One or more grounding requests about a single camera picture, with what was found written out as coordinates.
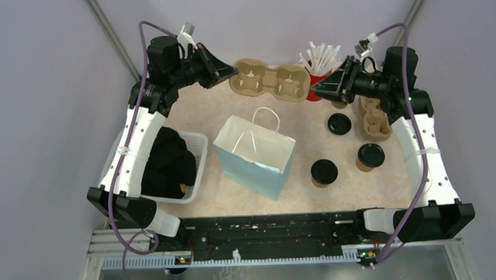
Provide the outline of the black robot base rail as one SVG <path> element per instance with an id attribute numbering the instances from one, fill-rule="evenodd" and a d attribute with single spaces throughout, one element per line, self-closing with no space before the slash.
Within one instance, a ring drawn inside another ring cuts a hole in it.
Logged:
<path id="1" fill-rule="evenodd" d="M 330 258 L 348 245 L 384 246 L 389 238 L 366 230 L 359 211 L 189 217 L 183 223 L 175 238 L 159 236 L 156 251 L 192 253 L 195 262 L 229 260 L 234 251 L 253 261 Z"/>

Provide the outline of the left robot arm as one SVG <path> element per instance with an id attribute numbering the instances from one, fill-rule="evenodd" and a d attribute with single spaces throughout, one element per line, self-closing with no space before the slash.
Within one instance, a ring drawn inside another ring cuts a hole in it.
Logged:
<path id="1" fill-rule="evenodd" d="M 153 38 L 146 49 L 147 72 L 131 90 L 125 126 L 110 154 L 109 168 L 87 199 L 114 220 L 163 235 L 172 250 L 182 249 L 187 234 L 180 218 L 158 209 L 142 197 L 141 183 L 158 132 L 179 97 L 179 90 L 199 84 L 204 88 L 237 75 L 238 69 L 214 56 L 203 43 L 166 35 Z"/>

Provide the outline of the light blue paper bag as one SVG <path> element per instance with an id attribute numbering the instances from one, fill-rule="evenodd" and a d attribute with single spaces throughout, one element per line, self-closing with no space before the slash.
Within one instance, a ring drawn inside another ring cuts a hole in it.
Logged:
<path id="1" fill-rule="evenodd" d="M 261 110 L 275 116 L 273 129 L 255 123 Z M 262 106 L 249 121 L 231 115 L 213 142 L 227 177 L 273 201 L 288 181 L 296 147 L 295 139 L 279 132 L 280 126 L 278 114 Z"/>

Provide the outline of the black plastic cup lid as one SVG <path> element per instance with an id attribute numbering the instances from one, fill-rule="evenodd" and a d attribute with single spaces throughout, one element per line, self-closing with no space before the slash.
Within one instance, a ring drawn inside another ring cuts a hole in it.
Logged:
<path id="1" fill-rule="evenodd" d="M 361 165 L 368 168 L 377 168 L 383 165 L 386 155 L 383 148 L 375 143 L 366 143 L 357 151 Z"/>

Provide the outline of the single cardboard cup carrier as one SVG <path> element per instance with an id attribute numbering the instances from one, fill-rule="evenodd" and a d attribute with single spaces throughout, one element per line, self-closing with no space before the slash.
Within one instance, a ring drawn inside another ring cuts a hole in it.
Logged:
<path id="1" fill-rule="evenodd" d="M 269 93 L 278 100 L 301 102 L 311 90 L 311 76 L 300 65 L 270 67 L 258 59 L 241 58 L 233 66 L 238 74 L 228 83 L 237 95 L 257 97 Z"/>

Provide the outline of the brown paper coffee cup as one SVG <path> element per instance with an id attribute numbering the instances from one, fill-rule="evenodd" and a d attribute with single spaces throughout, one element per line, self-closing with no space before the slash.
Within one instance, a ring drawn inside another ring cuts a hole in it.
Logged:
<path id="1" fill-rule="evenodd" d="M 356 160 L 355 165 L 356 165 L 357 169 L 362 171 L 362 172 L 370 172 L 371 170 L 373 170 L 373 167 L 370 167 L 370 166 L 363 164 L 360 161 L 360 159 Z"/>

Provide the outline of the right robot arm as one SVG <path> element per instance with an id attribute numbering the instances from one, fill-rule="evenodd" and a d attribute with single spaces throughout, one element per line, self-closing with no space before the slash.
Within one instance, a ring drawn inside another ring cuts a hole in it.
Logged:
<path id="1" fill-rule="evenodd" d="M 434 132 L 434 108 L 428 93 L 415 88 L 418 55 L 409 47 L 390 47 L 382 70 L 368 72 L 364 62 L 348 56 L 327 78 L 311 87 L 325 100 L 351 103 L 356 96 L 375 98 L 403 150 L 411 177 L 411 210 L 372 208 L 353 224 L 353 237 L 369 243 L 377 233 L 393 234 L 402 242 L 454 238 L 475 217 L 451 185 Z"/>

